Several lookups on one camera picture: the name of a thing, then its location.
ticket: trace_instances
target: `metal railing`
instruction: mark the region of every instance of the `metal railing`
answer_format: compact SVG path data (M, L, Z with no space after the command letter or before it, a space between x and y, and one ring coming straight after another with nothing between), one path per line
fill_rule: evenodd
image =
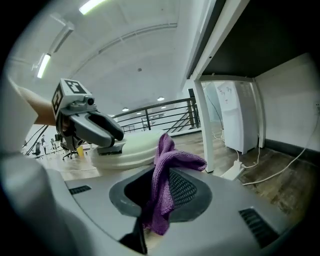
M194 97L137 108L117 114L113 118L122 127L124 133L152 129L174 133L200 127Z

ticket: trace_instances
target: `ceiling light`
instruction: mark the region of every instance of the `ceiling light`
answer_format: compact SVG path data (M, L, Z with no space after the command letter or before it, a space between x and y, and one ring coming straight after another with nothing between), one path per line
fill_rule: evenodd
M42 78L50 58L51 58L50 54L44 55L44 57L43 57L43 59L41 61L41 64L40 64L40 68L39 68L38 74L36 75L37 78Z
M85 15L87 12L89 12L91 9L93 9L94 7L96 7L98 4L101 4L102 2L104 2L105 0L89 0L88 2L86 2L84 5L82 5L79 8L79 11Z

